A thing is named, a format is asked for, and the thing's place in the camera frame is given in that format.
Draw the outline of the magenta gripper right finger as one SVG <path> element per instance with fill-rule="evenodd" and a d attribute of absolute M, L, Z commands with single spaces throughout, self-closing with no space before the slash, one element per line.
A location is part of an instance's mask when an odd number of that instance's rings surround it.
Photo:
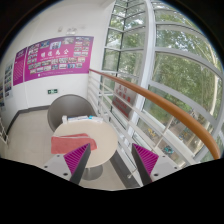
<path fill-rule="evenodd" d="M 150 175 L 158 161 L 159 156 L 135 143 L 132 144 L 131 153 L 136 163 L 143 185 L 150 184 L 152 182 Z"/>

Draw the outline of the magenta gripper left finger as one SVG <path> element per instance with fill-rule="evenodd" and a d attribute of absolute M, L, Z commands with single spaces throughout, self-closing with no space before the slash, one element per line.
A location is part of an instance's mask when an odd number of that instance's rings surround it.
<path fill-rule="evenodd" d="M 79 184 L 90 154 L 90 145 L 85 144 L 64 155 L 66 165 L 71 172 L 70 181 L 72 183 Z"/>

